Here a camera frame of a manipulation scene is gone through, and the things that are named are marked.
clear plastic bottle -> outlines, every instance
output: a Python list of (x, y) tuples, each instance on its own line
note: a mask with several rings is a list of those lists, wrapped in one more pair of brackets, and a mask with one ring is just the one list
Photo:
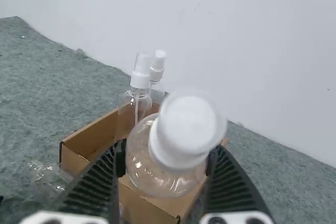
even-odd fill
[(49, 206), (72, 180), (57, 163), (44, 165), (39, 161), (31, 161), (28, 167), (32, 175), (30, 186), (33, 197), (44, 206)]
[(164, 71), (166, 53), (163, 50), (156, 50), (150, 67), (150, 94), (153, 101), (153, 113), (159, 111), (164, 99), (165, 91), (161, 84)]
[(123, 139), (131, 129), (147, 114), (152, 107), (149, 94), (151, 56), (146, 52), (138, 53), (131, 75), (131, 89), (122, 96), (118, 109), (117, 127), (114, 138)]
[(225, 124), (208, 96), (185, 90), (169, 95), (160, 112), (139, 122), (126, 145), (130, 181), (146, 196), (185, 195), (205, 178), (209, 152)]

white wall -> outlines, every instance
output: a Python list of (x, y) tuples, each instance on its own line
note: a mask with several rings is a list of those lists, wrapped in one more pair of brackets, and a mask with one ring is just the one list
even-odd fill
[(12, 15), (127, 73), (166, 49), (168, 91), (208, 87), (230, 120), (336, 167), (336, 0), (0, 0)]

spray bottle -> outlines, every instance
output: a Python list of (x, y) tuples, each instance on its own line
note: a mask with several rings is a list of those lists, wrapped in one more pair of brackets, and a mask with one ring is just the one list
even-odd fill
[(153, 102), (152, 113), (159, 111), (159, 107), (164, 99), (165, 91), (161, 84), (164, 71), (166, 53), (163, 50), (156, 50), (150, 66), (150, 95)]
[(116, 140), (127, 137), (131, 129), (146, 116), (152, 107), (149, 94), (152, 57), (146, 52), (140, 52), (136, 58), (130, 81), (131, 89), (123, 94), (118, 109), (117, 127), (114, 134)]

box flap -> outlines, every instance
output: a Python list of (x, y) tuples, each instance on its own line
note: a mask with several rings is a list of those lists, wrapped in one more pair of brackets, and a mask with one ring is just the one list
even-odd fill
[(115, 109), (72, 133), (63, 139), (62, 143), (70, 150), (74, 150), (77, 154), (88, 159), (92, 153), (102, 148), (106, 142), (113, 141), (117, 116), (118, 109)]

bottle neck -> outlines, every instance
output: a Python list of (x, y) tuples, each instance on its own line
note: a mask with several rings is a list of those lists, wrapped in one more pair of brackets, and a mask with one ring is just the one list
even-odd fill
[(131, 87), (131, 93), (134, 94), (134, 96), (138, 95), (139, 97), (143, 97), (149, 93), (149, 89), (136, 89)]

